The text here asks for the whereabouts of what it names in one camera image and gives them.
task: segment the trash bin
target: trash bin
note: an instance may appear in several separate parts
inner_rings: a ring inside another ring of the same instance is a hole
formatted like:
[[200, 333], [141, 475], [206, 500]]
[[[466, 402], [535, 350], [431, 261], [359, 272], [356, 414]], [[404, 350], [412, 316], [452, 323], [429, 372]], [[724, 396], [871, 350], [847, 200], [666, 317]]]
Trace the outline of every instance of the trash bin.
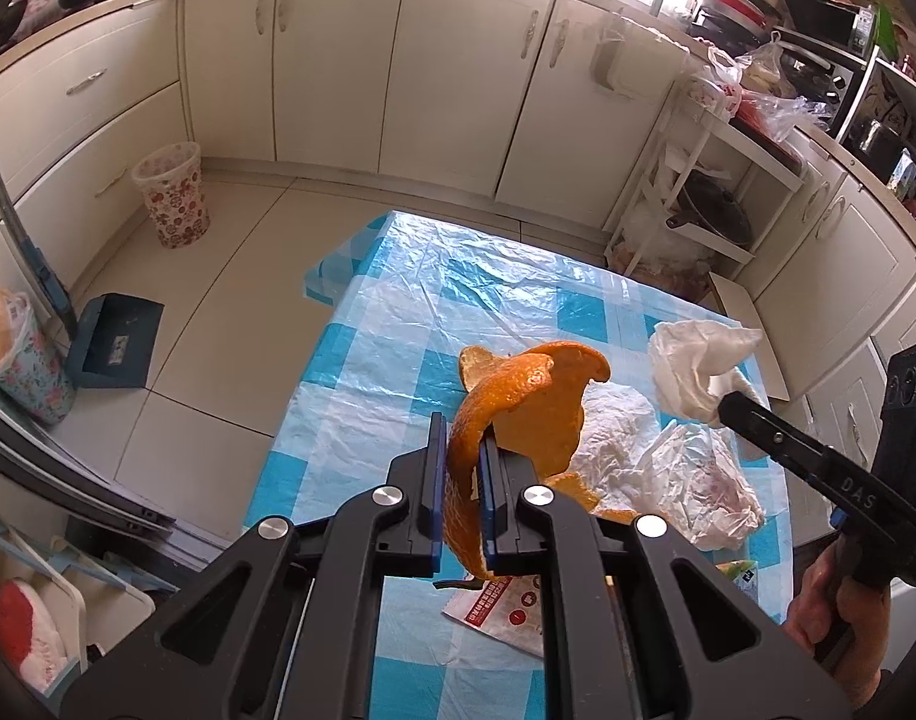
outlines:
[[202, 197], [202, 150], [172, 143], [149, 154], [131, 171], [165, 248], [186, 247], [211, 223]]

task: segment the table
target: table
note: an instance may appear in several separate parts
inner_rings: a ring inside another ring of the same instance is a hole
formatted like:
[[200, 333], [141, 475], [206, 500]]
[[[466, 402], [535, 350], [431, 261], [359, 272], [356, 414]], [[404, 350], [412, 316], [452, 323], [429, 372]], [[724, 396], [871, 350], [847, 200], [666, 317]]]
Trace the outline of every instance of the table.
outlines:
[[[304, 279], [335, 307], [288, 405], [245, 526], [283, 514], [329, 517], [380, 485], [397, 455], [426, 445], [431, 413], [451, 421], [465, 395], [457, 356], [471, 343], [517, 353], [570, 338], [608, 358], [615, 383], [656, 404], [648, 337], [658, 322], [719, 319], [609, 271], [454, 224], [378, 218]], [[743, 370], [759, 394], [754, 359]], [[671, 418], [660, 415], [664, 426]], [[776, 621], [792, 597], [791, 519], [783, 471], [743, 464], [767, 513], [739, 553], [759, 562], [759, 603]], [[436, 579], [464, 575], [445, 548]], [[544, 717], [541, 661], [442, 615], [452, 591], [385, 581], [373, 676], [373, 720]]]

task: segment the tiled floor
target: tiled floor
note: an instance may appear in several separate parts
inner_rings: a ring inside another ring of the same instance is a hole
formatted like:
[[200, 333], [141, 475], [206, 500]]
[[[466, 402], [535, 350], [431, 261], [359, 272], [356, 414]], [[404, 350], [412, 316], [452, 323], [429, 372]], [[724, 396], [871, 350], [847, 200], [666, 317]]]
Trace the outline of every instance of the tiled floor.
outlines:
[[399, 208], [602, 264], [591, 242], [404, 194], [255, 173], [205, 181], [211, 228], [200, 241], [164, 250], [144, 223], [85, 294], [164, 304], [149, 389], [82, 391], [53, 435], [107, 478], [226, 538], [239, 532], [330, 317], [303, 298], [304, 271], [370, 220]]

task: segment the cabinet door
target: cabinet door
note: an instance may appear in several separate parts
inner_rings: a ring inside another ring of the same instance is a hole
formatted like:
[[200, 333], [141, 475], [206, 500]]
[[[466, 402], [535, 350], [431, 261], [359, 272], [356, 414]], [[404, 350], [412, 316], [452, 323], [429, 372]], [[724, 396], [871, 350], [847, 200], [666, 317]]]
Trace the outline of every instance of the cabinet door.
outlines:
[[14, 206], [34, 245], [69, 289], [141, 208], [130, 170], [157, 148], [186, 139], [181, 88], [174, 83], [99, 129]]
[[752, 300], [761, 295], [786, 266], [821, 215], [839, 197], [839, 188], [845, 180], [844, 167], [826, 151], [815, 148], [805, 135], [794, 131], [788, 140], [806, 159], [805, 183], [788, 201], [788, 206], [755, 252], [755, 259], [735, 277], [735, 281], [748, 290]]
[[184, 0], [195, 140], [206, 157], [274, 160], [274, 0]]
[[884, 319], [882, 326], [872, 335], [872, 341], [881, 353], [886, 367], [894, 355], [908, 346], [916, 345], [916, 279], [905, 296], [899, 300], [898, 305]]
[[807, 394], [822, 442], [871, 470], [882, 432], [885, 373], [866, 340]]
[[[631, 98], [595, 82], [591, 66], [606, 32], [620, 35], [625, 50], [647, 65], [654, 95]], [[558, 0], [496, 199], [601, 228], [686, 56], [637, 23]]]
[[853, 177], [755, 302], [791, 397], [855, 348], [916, 271], [898, 224]]
[[380, 172], [492, 196], [551, 0], [402, 0]]
[[12, 200], [99, 127], [178, 80], [176, 1], [101, 16], [0, 73], [0, 170]]
[[277, 0], [279, 160], [378, 172], [400, 1]]

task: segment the cabinet handle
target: cabinet handle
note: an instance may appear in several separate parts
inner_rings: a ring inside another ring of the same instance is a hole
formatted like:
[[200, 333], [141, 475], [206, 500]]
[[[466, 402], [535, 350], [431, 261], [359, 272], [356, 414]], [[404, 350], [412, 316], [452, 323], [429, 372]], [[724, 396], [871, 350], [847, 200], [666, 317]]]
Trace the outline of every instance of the cabinet handle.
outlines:
[[104, 189], [102, 189], [101, 191], [96, 191], [95, 196], [100, 197], [106, 191], [109, 191], [111, 187], [117, 185], [117, 183], [121, 181], [121, 179], [124, 178], [126, 175], [128, 175], [128, 167], [125, 167], [125, 170], [122, 170], [122, 172], [120, 172], [113, 180], [111, 180], [111, 183], [109, 183], [109, 185], [104, 187]]
[[815, 205], [815, 200], [818, 199], [818, 196], [821, 194], [821, 191], [822, 190], [828, 191], [829, 189], [831, 189], [831, 184], [828, 181], [822, 181], [821, 186], [818, 187], [818, 189], [815, 190], [812, 196], [809, 197], [809, 201], [807, 201], [807, 203], [805, 204], [805, 210], [802, 211], [802, 223], [805, 223], [805, 221], [807, 221], [807, 219], [809, 218], [809, 212], [810, 210], [812, 210], [812, 205]]
[[101, 76], [104, 76], [104, 74], [106, 73], [107, 73], [107, 68], [101, 68], [101, 70], [97, 71], [96, 73], [90, 74], [90, 76], [88, 76], [81, 83], [76, 83], [70, 89], [66, 89], [64, 93], [68, 95], [68, 97], [70, 97], [71, 95], [76, 95], [82, 89], [87, 89], [89, 86], [91, 86], [91, 84], [97, 81]]
[[538, 16], [541, 16], [541, 13], [538, 13], [537, 10], [531, 12], [531, 22], [528, 23], [528, 28], [524, 33], [524, 48], [522, 49], [522, 59], [528, 58], [528, 49], [531, 47], [531, 42], [535, 39], [535, 30], [538, 28]]
[[261, 23], [261, 6], [263, 6], [265, 0], [258, 0], [258, 4], [255, 5], [255, 28], [258, 29], [258, 34], [263, 35], [265, 33], [265, 25]]
[[282, 0], [279, 2], [279, 31], [283, 32], [288, 28], [287, 23], [284, 20], [284, 6], [287, 0]]
[[562, 22], [560, 28], [558, 28], [558, 40], [555, 41], [555, 47], [551, 50], [551, 59], [548, 60], [548, 67], [554, 68], [558, 64], [558, 57], [562, 55], [562, 51], [565, 50], [565, 41], [568, 39], [568, 27], [571, 25], [569, 19], [565, 19]]
[[828, 237], [826, 235], [822, 235], [821, 233], [825, 227], [826, 221], [828, 221], [829, 218], [831, 218], [831, 212], [834, 212], [836, 208], [840, 209], [839, 218], [836, 218], [836, 221], [834, 222], [835, 224], [837, 224], [839, 223], [839, 221], [841, 221], [841, 218], [845, 215], [845, 209], [847, 207], [848, 207], [848, 202], [845, 200], [844, 194], [839, 194], [839, 199], [836, 199], [836, 201], [834, 201], [834, 205], [831, 206], [831, 208], [826, 210], [826, 212], [821, 215], [820, 220], [818, 220], [817, 225], [815, 225], [815, 241], [824, 241], [826, 237]]
[[848, 424], [852, 428], [852, 439], [855, 441], [855, 446], [858, 447], [858, 454], [861, 455], [861, 465], [865, 470], [871, 469], [871, 464], [868, 463], [868, 455], [861, 448], [861, 434], [858, 432], [858, 420], [855, 419], [854, 403], [848, 404]]

